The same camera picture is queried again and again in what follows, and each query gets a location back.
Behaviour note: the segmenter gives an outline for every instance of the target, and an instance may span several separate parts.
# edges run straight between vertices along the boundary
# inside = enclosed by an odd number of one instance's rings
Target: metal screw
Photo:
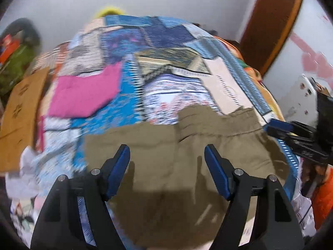
[[[235,169],[235,174],[237,175],[237,176],[241,176],[241,175],[243,175],[244,174],[244,171],[243,170],[241,170],[241,169],[239,169],[239,168],[237,168],[237,169]]]
[[[66,178],[67,178],[66,175],[60,175],[60,176],[58,177],[58,180],[59,180],[59,181],[64,181]]]
[[[98,175],[100,172],[101,171],[98,168],[95,168],[95,169],[91,170],[91,174],[94,175],[94,176]]]
[[[271,181],[277,181],[277,177],[276,177],[276,175],[269,175],[269,179],[270,179]]]

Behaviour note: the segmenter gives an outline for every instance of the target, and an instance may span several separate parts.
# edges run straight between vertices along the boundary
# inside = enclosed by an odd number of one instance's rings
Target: orange cloth
[[[315,190],[312,201],[315,228],[318,230],[333,207],[333,168],[328,180]]]

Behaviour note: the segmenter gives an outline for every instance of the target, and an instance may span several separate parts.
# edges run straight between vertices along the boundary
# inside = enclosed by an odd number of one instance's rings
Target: pink fabric patch
[[[101,74],[61,76],[48,115],[86,118],[108,104],[119,92],[121,62],[107,66]]]

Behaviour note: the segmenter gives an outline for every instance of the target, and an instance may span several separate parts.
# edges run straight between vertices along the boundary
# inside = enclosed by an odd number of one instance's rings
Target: bedspread
[[[105,66],[119,61],[120,92],[95,114],[67,120],[45,117],[58,76],[96,75]],[[220,115],[252,107],[262,126],[271,118],[283,120],[278,105],[261,84],[260,75],[244,63],[236,48],[181,19],[123,15],[96,19],[70,43],[63,43],[37,59],[34,71],[45,65],[51,68],[53,84],[41,104],[41,132],[50,127],[80,128],[83,136],[142,121],[175,124],[178,111],[192,104],[208,105]],[[86,167],[82,136],[71,163],[74,172]],[[277,143],[290,166],[284,189],[291,199],[298,160],[282,140]],[[121,237],[126,248],[133,249],[128,239]]]

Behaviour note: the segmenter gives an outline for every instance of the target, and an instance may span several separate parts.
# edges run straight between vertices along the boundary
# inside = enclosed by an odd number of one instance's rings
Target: yellow object
[[[95,15],[95,19],[97,18],[102,18],[105,17],[107,15],[124,15],[125,13],[116,7],[112,7],[112,6],[107,6],[103,9],[101,9],[96,15]]]

